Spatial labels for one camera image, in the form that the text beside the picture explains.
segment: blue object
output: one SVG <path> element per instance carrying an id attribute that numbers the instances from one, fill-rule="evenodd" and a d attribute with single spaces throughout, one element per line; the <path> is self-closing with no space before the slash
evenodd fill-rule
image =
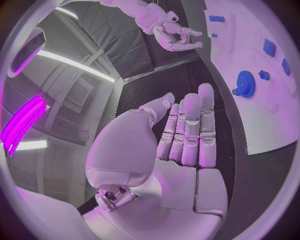
<path id="1" fill-rule="evenodd" d="M 255 93 L 256 83 L 254 76 L 249 71 L 241 71 L 237 77 L 237 89 L 232 90 L 232 94 L 239 93 L 243 98 L 251 98 Z"/>
<path id="2" fill-rule="evenodd" d="M 241 96 L 241 94 L 237 88 L 232 90 L 232 94 L 235 96 Z"/>
<path id="3" fill-rule="evenodd" d="M 267 71 L 261 70 L 258 74 L 259 74 L 261 79 L 264 79 L 264 80 L 269 80 L 270 79 L 270 73 L 268 73 Z"/>
<path id="4" fill-rule="evenodd" d="M 271 42 L 270 40 L 265 38 L 263 44 L 263 50 L 265 51 L 266 54 L 274 58 L 276 52 L 276 45 L 274 44 L 274 42 Z"/>
<path id="5" fill-rule="evenodd" d="M 289 76 L 291 74 L 291 70 L 290 70 L 288 62 L 285 58 L 282 61 L 282 67 L 283 67 L 283 70 L 285 71 L 286 75 Z"/>
<path id="6" fill-rule="evenodd" d="M 225 17 L 223 17 L 223 16 L 209 16 L 209 20 L 211 22 L 225 23 Z"/>

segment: blue block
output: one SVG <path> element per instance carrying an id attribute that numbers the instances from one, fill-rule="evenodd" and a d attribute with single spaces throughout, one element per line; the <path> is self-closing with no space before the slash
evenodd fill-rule
<path id="1" fill-rule="evenodd" d="M 271 42 L 268 39 L 264 39 L 263 50 L 266 54 L 274 58 L 276 52 L 276 45 L 274 44 L 274 42 Z"/>
<path id="2" fill-rule="evenodd" d="M 290 70 L 288 62 L 285 58 L 282 61 L 282 67 L 283 67 L 283 70 L 285 71 L 286 75 L 289 76 L 291 74 L 291 70 Z"/>
<path id="3" fill-rule="evenodd" d="M 225 17 L 223 17 L 223 16 L 209 16 L 209 21 L 225 23 Z"/>

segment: magenta light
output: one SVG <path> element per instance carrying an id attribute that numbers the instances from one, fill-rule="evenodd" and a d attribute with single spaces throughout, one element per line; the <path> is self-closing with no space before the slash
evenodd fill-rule
<path id="1" fill-rule="evenodd" d="M 47 111 L 46 102 L 39 94 L 26 103 L 9 121 L 1 134 L 1 140 L 12 157 L 32 125 Z"/>
<path id="2" fill-rule="evenodd" d="M 4 128 L 2 134 L 1 134 L 1 140 L 4 143 L 6 137 L 8 136 L 8 133 L 11 131 L 13 126 L 16 124 L 16 122 L 20 119 L 20 117 L 28 111 L 34 104 L 36 104 L 39 100 L 42 99 L 43 94 L 39 94 L 35 96 L 33 99 L 31 99 L 28 103 L 26 103 L 8 122 L 6 127 Z"/>

